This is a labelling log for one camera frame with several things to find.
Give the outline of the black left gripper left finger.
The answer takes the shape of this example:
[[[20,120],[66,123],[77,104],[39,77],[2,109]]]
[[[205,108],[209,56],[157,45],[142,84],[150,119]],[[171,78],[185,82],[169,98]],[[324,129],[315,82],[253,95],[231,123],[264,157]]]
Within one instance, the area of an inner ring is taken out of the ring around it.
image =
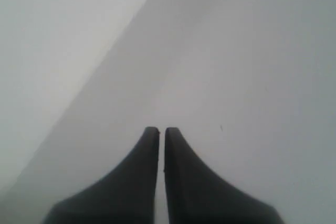
[[[55,204],[44,223],[154,223],[160,132],[146,127],[102,179]]]

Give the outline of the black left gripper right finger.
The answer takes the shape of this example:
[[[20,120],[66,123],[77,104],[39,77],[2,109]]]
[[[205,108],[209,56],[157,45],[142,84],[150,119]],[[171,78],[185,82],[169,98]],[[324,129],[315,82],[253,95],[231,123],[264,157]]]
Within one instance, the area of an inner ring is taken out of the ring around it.
[[[176,127],[165,130],[164,175],[170,223],[282,223],[274,207],[212,171]]]

